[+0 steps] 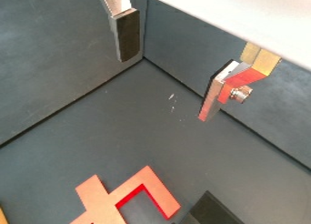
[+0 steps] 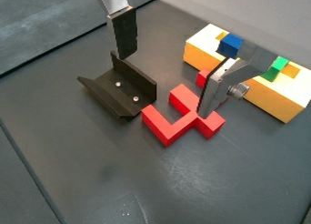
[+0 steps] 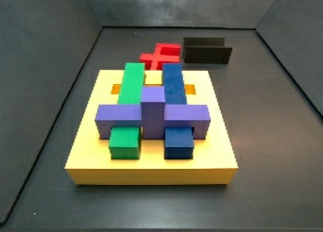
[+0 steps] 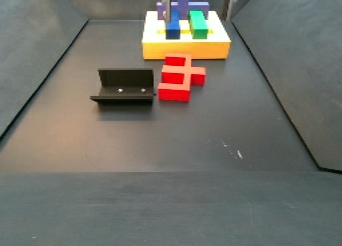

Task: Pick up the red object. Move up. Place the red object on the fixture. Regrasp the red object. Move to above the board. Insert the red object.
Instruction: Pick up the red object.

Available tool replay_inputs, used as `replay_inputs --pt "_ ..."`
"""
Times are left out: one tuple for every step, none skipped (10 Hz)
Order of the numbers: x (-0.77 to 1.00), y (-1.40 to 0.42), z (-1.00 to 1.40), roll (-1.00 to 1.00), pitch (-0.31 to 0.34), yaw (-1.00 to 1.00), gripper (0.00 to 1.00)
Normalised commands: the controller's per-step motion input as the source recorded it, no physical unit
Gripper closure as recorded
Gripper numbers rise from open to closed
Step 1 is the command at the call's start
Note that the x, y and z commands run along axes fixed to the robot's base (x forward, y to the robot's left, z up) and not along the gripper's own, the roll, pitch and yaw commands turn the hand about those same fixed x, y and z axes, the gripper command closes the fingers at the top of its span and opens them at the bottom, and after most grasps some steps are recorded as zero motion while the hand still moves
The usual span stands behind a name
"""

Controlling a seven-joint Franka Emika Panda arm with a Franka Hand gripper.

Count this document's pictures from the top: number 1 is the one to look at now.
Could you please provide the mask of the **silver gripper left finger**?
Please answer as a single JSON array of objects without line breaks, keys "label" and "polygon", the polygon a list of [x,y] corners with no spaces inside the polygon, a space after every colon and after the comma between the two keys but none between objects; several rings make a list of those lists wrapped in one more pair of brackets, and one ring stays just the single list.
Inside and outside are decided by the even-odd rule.
[{"label": "silver gripper left finger", "polygon": [[101,0],[115,35],[116,55],[120,62],[140,52],[140,11],[129,0]]}]

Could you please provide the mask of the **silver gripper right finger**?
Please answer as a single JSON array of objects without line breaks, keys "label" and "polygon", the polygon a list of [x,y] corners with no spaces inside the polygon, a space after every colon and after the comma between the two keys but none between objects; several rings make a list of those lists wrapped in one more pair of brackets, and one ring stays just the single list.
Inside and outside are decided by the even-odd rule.
[{"label": "silver gripper right finger", "polygon": [[280,56],[248,42],[240,61],[229,60],[209,79],[197,118],[209,120],[228,100],[243,103],[252,92],[249,84],[271,75],[280,60]]}]

